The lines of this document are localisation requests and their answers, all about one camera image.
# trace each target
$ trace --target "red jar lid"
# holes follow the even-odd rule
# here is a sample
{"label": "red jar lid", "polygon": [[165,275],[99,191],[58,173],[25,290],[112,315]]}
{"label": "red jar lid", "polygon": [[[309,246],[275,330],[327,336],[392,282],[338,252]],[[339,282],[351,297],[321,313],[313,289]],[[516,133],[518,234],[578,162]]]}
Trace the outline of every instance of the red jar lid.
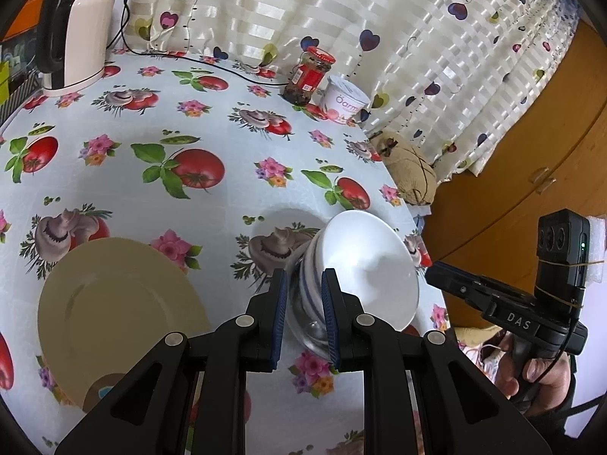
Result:
{"label": "red jar lid", "polygon": [[327,51],[321,50],[321,48],[317,48],[316,46],[308,46],[306,51],[316,56],[319,60],[323,60],[327,63],[335,63],[335,58],[327,53]]}

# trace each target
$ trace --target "glass jar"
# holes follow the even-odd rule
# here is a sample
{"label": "glass jar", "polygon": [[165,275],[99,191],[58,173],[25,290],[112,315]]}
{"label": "glass jar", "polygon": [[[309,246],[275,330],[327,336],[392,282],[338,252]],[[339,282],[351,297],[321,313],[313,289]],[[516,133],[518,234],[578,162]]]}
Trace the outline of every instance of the glass jar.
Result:
{"label": "glass jar", "polygon": [[282,96],[295,106],[305,106],[310,102],[312,94],[325,74],[330,71],[333,63],[335,63],[335,58],[327,51],[316,46],[308,46],[299,60],[299,65],[295,67],[293,77],[286,85]]}

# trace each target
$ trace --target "hand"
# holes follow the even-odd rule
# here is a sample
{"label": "hand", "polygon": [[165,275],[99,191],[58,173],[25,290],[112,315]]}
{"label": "hand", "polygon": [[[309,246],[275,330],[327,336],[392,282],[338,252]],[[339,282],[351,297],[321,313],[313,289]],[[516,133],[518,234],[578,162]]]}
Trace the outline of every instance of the hand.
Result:
{"label": "hand", "polygon": [[[507,333],[500,343],[502,351],[512,350],[513,336]],[[530,359],[523,367],[523,378],[530,383],[544,373],[552,359]],[[563,354],[550,372],[539,382],[538,390],[531,407],[525,412],[526,417],[538,416],[562,404],[569,391],[571,367],[569,356]],[[509,399],[518,392],[518,381],[514,377],[514,361],[510,354],[504,355],[495,378],[495,385]]]}

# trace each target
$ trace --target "kettle handle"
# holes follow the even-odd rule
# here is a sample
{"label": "kettle handle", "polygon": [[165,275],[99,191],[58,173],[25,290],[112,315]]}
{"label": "kettle handle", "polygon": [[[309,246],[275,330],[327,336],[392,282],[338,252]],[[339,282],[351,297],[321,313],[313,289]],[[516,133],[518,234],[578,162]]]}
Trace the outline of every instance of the kettle handle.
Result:
{"label": "kettle handle", "polygon": [[63,68],[65,39],[68,33],[69,13],[73,0],[43,0],[36,32],[36,65],[42,73],[53,73]]}

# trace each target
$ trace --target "burlap sack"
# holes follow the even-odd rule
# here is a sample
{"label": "burlap sack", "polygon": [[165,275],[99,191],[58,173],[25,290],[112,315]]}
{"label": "burlap sack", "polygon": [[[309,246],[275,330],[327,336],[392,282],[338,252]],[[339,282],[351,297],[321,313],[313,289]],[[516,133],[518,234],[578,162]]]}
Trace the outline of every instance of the burlap sack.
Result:
{"label": "burlap sack", "polygon": [[[392,143],[390,139],[398,144],[386,152],[385,149]],[[434,201],[436,174],[418,147],[396,132],[382,132],[371,143],[381,155],[405,202],[428,205]]]}

